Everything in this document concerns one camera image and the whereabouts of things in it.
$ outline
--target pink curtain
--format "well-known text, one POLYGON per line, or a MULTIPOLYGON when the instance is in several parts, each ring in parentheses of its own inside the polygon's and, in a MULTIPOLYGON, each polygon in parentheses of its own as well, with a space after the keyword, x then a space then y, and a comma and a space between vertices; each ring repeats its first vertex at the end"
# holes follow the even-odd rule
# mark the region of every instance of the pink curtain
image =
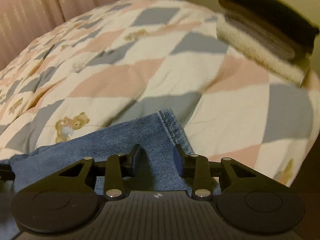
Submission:
POLYGON ((0 0, 0 69, 37 37, 113 1, 116 0, 0 0))

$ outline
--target round black motor cover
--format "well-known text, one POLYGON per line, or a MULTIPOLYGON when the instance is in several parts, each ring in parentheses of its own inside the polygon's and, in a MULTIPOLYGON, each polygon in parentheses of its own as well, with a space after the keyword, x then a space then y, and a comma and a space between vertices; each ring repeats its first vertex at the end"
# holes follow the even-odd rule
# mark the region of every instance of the round black motor cover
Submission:
POLYGON ((27 230, 56 234, 73 230, 92 218, 98 207, 92 192, 19 192, 11 202, 11 214, 17 225, 27 230))
POLYGON ((305 214, 304 202, 295 193, 230 192, 218 197, 221 216, 235 227, 257 234, 278 234, 295 227, 305 214))

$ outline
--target bedspread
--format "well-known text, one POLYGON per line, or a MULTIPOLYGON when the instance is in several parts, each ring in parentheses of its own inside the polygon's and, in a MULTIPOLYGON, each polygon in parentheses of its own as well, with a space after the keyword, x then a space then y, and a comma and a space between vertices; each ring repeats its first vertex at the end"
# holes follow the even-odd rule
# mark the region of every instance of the bedspread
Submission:
POLYGON ((319 78, 282 81, 217 40, 219 17, 120 0, 37 38, 0 72, 0 159, 168 108, 195 153, 289 186, 319 133, 319 78))

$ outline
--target ribbed gray surface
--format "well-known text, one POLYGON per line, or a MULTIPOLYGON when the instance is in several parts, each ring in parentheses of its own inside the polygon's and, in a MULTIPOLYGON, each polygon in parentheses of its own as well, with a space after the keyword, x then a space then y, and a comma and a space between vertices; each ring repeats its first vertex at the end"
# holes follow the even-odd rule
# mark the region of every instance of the ribbed gray surface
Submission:
POLYGON ((302 240, 296 233, 254 236, 226 224, 210 203, 185 192, 133 191, 107 202, 100 215, 73 234, 56 237, 21 234, 16 240, 302 240))

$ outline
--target dark brown floor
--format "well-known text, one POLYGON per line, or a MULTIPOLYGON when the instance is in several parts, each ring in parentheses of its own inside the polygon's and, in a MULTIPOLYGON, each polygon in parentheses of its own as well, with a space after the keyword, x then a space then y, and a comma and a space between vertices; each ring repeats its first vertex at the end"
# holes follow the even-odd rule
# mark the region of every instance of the dark brown floor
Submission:
POLYGON ((305 240, 320 240, 320 137, 302 164, 291 188, 306 204, 306 214, 297 232, 305 240))

